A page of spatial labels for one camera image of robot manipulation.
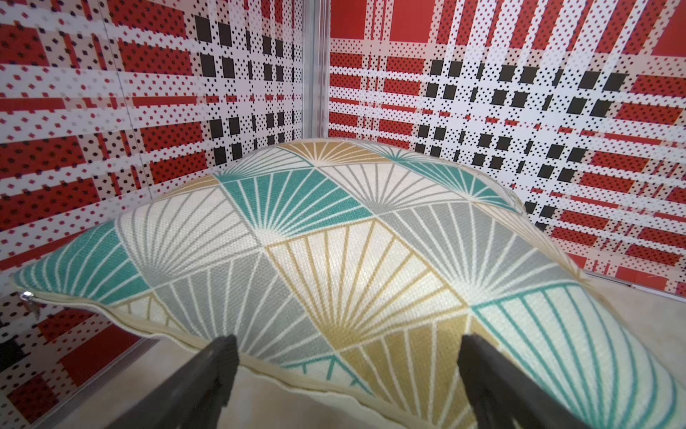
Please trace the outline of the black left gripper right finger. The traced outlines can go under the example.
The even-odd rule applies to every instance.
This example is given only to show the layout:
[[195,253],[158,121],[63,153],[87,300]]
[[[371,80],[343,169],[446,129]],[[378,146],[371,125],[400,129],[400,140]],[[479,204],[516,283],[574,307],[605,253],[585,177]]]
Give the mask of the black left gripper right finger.
[[457,366],[480,428],[585,428],[477,334],[462,337]]

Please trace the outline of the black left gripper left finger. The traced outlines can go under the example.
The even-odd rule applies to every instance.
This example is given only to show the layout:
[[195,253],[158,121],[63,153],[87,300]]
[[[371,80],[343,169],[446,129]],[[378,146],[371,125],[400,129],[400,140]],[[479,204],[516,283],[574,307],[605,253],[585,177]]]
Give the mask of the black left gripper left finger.
[[110,428],[216,428],[239,367],[237,338],[213,340]]

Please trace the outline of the geometric fan pattern pillow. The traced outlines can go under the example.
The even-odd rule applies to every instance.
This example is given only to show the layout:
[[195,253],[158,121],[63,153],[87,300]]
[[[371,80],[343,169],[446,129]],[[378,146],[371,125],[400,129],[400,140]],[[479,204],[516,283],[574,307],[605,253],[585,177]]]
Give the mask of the geometric fan pattern pillow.
[[379,424],[473,428],[476,334],[591,428],[682,428],[684,387],[487,174],[360,140],[262,148],[14,274]]

